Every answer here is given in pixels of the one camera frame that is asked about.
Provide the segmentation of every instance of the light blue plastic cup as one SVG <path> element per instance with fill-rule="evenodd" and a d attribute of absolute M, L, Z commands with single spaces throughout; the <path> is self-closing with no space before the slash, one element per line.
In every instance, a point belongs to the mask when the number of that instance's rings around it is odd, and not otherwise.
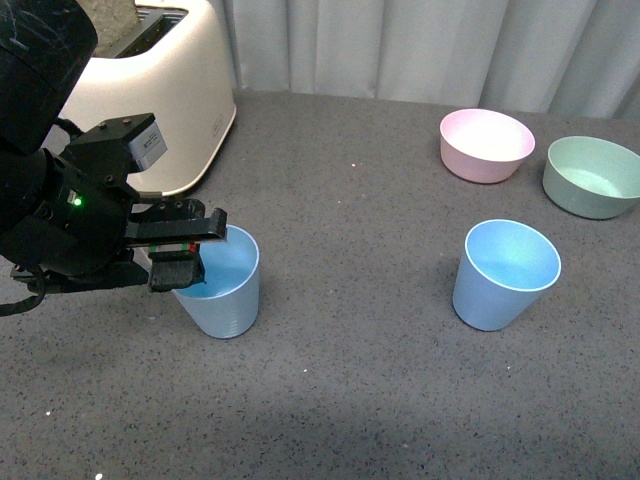
<path fill-rule="evenodd" d="M 560 270 L 558 251 L 540 232 L 512 220 L 487 220 L 465 239 L 453 308 L 478 330 L 500 330 L 549 289 Z"/>
<path fill-rule="evenodd" d="M 227 225 L 227 239 L 200 245 L 205 281 L 173 290 L 191 318 L 214 338 L 243 334 L 256 321 L 260 250 L 245 230 Z"/>

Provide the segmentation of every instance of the bowl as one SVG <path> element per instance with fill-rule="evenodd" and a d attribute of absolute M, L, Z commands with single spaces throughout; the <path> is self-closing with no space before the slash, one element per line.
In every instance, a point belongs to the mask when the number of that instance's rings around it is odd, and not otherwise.
<path fill-rule="evenodd" d="M 457 110 L 440 123 L 442 162 L 454 175 L 471 182 L 506 180 L 531 154 L 535 144 L 526 126 L 491 110 Z"/>
<path fill-rule="evenodd" d="M 640 199 L 640 156 L 600 138 L 564 137 L 549 147 L 542 185 L 574 215 L 613 218 Z"/>

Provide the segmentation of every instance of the white toaster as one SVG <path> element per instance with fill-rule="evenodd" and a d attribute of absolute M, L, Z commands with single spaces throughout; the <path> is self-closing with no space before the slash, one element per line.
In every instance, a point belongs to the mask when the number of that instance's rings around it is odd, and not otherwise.
<path fill-rule="evenodd" d="M 119 57 L 92 57 L 61 115 L 88 130 L 108 118 L 155 114 L 167 152 L 148 170 L 130 174 L 128 183 L 142 197 L 166 197 L 193 187 L 206 172 L 236 106 L 211 4 L 139 0 L 136 6 L 141 23 L 130 36 L 144 29 L 144 40 Z"/>

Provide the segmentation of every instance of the cup rim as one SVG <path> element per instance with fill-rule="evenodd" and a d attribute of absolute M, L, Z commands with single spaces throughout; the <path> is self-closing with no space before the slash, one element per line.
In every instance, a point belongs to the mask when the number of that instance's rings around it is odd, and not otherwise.
<path fill-rule="evenodd" d="M 523 227 L 523 228 L 535 233 L 538 237 L 540 237 L 549 247 L 551 247 L 551 251 L 555 254 L 556 260 L 558 261 L 558 268 L 557 268 L 556 274 L 554 275 L 553 279 L 551 281 L 547 282 L 546 284 L 540 286 L 540 287 L 536 287 L 536 288 L 518 288 L 518 287 L 513 287 L 511 285 L 506 285 L 506 284 L 504 284 L 502 282 L 498 282 L 494 278 L 491 278 L 489 275 L 484 273 L 482 271 L 482 269 L 476 264 L 476 262 L 474 262 L 473 258 L 471 257 L 471 255 L 469 253 L 469 237 L 471 236 L 471 234 L 476 229 L 478 229 L 479 227 L 481 227 L 482 225 L 485 225 L 487 223 L 511 223 L 511 224 L 515 224 L 515 225 L 518 225 L 519 227 Z M 507 290 L 511 290 L 511 291 L 514 291 L 514 292 L 534 293 L 534 292 L 544 291 L 544 290 L 546 290 L 547 288 L 551 287 L 554 283 L 556 283 L 558 281 L 558 278 L 560 278 L 560 273 L 562 271 L 562 260 L 560 258 L 560 254 L 558 253 L 558 249 L 555 247 L 555 245 L 553 243 L 551 243 L 551 241 L 546 236 L 544 236 L 542 233 L 540 233 L 535 228 L 530 227 L 529 225 L 526 225 L 526 224 L 521 223 L 521 222 L 516 222 L 515 220 L 508 220 L 508 219 L 504 219 L 504 218 L 494 218 L 494 219 L 490 219 L 490 220 L 485 220 L 483 222 L 480 222 L 480 223 L 474 225 L 469 230 L 469 232 L 467 233 L 467 236 L 464 239 L 464 251 L 465 251 L 465 255 L 467 256 L 467 259 L 469 260 L 469 263 L 471 263 L 471 265 L 476 270 L 476 272 L 478 272 L 480 275 L 482 275 L 484 278 L 486 278 L 488 281 L 490 281 L 494 285 L 498 285 L 498 286 L 500 286 L 502 288 L 505 288 Z"/>
<path fill-rule="evenodd" d="M 253 265 L 253 268 L 251 269 L 251 272 L 247 275 L 247 278 L 245 278 L 244 281 L 242 281 L 241 283 L 236 285 L 231 290 L 227 290 L 226 292 L 218 293 L 217 295 L 211 295 L 211 296 L 208 296 L 208 297 L 198 297 L 198 296 L 189 295 L 188 293 L 185 292 L 185 290 L 188 290 L 191 287 L 176 289 L 176 290 L 174 290 L 175 293 L 177 293 L 179 295 L 182 295 L 183 297 L 193 298 L 194 300 L 213 300 L 213 299 L 216 299 L 216 298 L 223 298 L 223 297 L 226 297 L 228 295 L 233 294 L 234 292 L 236 292 L 240 288 L 244 287 L 247 284 L 247 282 L 249 282 L 249 280 L 251 280 L 253 278 L 253 276 L 256 273 L 256 270 L 258 269 L 258 266 L 260 265 L 260 248 L 258 247 L 258 243 L 256 242 L 255 238 L 253 238 L 253 235 L 251 235 L 245 229 L 237 227 L 235 225 L 227 225 L 227 230 L 230 229 L 230 228 L 233 229 L 233 230 L 238 230 L 241 233 L 244 233 L 246 235 L 246 237 L 249 238 L 249 240 L 251 240 L 251 242 L 253 243 L 253 246 L 256 249 L 256 261 L 255 261 L 255 263 Z"/>

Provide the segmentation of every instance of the pink bowl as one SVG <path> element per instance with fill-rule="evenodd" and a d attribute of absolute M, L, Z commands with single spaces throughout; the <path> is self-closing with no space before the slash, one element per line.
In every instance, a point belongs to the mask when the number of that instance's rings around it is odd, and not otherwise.
<path fill-rule="evenodd" d="M 477 183 L 509 178 L 536 145 L 531 131 L 515 118 L 469 108 L 440 123 L 442 162 L 455 175 Z"/>

